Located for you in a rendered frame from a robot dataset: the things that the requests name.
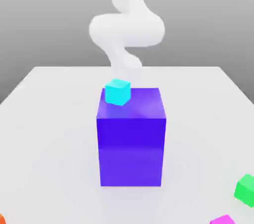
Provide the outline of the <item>small cyan cube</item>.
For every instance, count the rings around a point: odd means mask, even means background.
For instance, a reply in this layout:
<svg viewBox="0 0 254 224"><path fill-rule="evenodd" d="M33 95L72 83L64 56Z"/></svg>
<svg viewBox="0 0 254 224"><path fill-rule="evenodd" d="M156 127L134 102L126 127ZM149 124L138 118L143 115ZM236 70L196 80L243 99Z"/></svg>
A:
<svg viewBox="0 0 254 224"><path fill-rule="evenodd" d="M116 106L125 105L131 98L130 82L113 79L105 85L105 102Z"/></svg>

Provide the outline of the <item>small green cube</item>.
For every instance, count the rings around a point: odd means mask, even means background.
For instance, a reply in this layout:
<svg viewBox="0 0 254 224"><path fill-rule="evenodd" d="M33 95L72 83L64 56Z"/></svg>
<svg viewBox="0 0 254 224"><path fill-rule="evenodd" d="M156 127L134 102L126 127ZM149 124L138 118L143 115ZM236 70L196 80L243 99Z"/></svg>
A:
<svg viewBox="0 0 254 224"><path fill-rule="evenodd" d="M249 207L254 207L254 176L245 174L237 182L234 197Z"/></svg>

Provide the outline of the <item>small magenta cube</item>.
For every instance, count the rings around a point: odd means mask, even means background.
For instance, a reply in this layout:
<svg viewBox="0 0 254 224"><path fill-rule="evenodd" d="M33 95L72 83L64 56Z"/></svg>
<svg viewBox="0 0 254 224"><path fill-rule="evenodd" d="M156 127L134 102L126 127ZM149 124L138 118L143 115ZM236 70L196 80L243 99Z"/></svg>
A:
<svg viewBox="0 0 254 224"><path fill-rule="evenodd" d="M223 215L211 220L209 224L235 224L235 222L229 215Z"/></svg>

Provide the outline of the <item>large blue box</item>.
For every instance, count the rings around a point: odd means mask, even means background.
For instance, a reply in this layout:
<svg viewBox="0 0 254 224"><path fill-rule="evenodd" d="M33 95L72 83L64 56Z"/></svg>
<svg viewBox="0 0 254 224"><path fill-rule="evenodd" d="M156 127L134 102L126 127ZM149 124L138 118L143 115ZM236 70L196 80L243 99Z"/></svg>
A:
<svg viewBox="0 0 254 224"><path fill-rule="evenodd" d="M123 106L106 103L103 90L96 124L101 186L161 185L166 114L158 88L132 88Z"/></svg>

